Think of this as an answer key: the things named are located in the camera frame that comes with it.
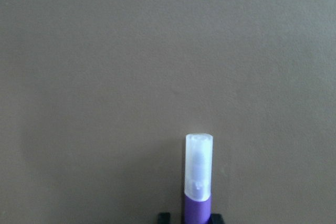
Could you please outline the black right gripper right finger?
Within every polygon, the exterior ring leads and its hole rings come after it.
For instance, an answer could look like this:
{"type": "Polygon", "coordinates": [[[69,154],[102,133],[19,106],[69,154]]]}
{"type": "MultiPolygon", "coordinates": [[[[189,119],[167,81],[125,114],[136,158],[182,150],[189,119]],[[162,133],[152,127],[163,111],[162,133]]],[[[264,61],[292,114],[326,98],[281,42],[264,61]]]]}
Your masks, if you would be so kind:
{"type": "Polygon", "coordinates": [[[209,219],[210,224],[224,224],[224,219],[221,214],[211,214],[209,219]]]}

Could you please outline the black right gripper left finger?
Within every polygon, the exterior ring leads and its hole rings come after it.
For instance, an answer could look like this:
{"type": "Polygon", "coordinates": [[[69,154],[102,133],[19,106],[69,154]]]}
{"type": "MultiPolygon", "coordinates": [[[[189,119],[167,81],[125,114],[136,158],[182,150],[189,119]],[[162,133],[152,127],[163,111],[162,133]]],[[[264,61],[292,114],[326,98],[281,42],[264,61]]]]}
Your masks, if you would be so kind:
{"type": "Polygon", "coordinates": [[[157,224],[170,224],[171,214],[169,212],[160,212],[157,215],[157,224]]]}

